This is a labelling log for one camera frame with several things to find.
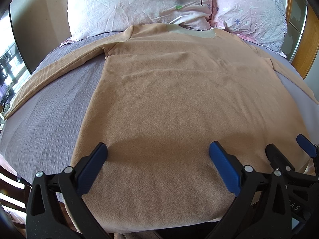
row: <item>pink pillowcase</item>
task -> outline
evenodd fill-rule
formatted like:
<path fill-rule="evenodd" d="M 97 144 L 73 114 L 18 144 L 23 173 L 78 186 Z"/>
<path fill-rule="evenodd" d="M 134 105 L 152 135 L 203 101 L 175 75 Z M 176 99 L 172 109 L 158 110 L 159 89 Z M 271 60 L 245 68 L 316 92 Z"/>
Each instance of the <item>pink pillowcase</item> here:
<path fill-rule="evenodd" d="M 213 0 L 210 24 L 279 54 L 287 33 L 282 0 Z"/>

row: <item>black clamp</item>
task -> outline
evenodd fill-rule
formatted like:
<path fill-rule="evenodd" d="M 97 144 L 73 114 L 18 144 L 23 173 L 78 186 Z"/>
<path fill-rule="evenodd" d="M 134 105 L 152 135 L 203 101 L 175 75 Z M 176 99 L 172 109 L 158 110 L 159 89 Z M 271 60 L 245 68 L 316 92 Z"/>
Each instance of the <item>black clamp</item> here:
<path fill-rule="evenodd" d="M 236 195 L 226 214 L 206 239 L 317 238 L 319 223 L 319 151 L 303 135 L 298 144 L 312 157 L 316 176 L 297 173 L 273 145 L 265 149 L 274 171 L 256 172 L 226 153 L 217 142 L 210 145 L 210 157 L 227 189 Z M 262 191 L 253 218 L 242 226 L 252 199 Z M 291 218 L 300 223 L 291 230 Z"/>
<path fill-rule="evenodd" d="M 60 174 L 36 173 L 27 205 L 28 239 L 111 239 L 93 217 L 81 196 L 89 192 L 107 159 L 107 147 L 99 143 L 89 156 Z M 63 194 L 81 233 L 71 230 L 62 214 L 56 192 Z"/>

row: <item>sweater sleeve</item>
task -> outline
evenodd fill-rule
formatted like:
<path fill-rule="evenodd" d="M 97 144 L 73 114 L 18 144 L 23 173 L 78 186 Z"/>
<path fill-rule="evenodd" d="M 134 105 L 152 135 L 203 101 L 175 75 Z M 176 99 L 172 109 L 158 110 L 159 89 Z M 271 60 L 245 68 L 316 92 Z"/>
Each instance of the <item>sweater sleeve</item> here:
<path fill-rule="evenodd" d="M 111 50 L 117 43 L 129 40 L 132 33 L 133 26 L 129 27 L 122 33 L 97 40 L 81 47 L 33 74 L 15 95 L 14 100 L 11 102 L 9 111 L 4 115 L 4 120 L 8 119 L 38 91 L 60 76 L 83 65 L 88 60 L 102 54 L 103 52 L 105 53 L 105 56 L 108 56 L 109 50 Z"/>

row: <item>tan fleece sweater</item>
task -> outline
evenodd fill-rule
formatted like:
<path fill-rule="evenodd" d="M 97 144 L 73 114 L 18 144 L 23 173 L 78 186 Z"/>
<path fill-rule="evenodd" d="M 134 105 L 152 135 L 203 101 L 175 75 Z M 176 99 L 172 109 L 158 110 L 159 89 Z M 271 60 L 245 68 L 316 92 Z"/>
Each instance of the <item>tan fleece sweater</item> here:
<path fill-rule="evenodd" d="M 300 170 L 308 136 L 280 72 L 294 73 L 237 36 L 171 33 L 164 24 L 131 26 L 93 42 L 34 74 L 8 118 L 38 90 L 98 54 L 106 62 L 92 95 L 71 165 L 104 142 L 109 157 L 83 199 L 109 232 L 184 226 L 222 216 L 229 193 L 209 158 L 218 140 L 229 154 L 270 172 L 264 149 L 274 143 Z"/>

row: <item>white floral pillowcase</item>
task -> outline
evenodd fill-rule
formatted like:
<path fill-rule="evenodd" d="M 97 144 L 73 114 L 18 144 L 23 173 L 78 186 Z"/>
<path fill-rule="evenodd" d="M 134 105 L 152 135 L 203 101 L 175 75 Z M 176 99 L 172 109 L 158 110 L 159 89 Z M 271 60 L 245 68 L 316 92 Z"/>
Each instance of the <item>white floral pillowcase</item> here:
<path fill-rule="evenodd" d="M 213 0 L 211 26 L 284 55 L 287 22 L 282 0 Z"/>
<path fill-rule="evenodd" d="M 69 0 L 72 40 L 131 25 L 165 23 L 196 30 L 210 29 L 212 0 Z"/>

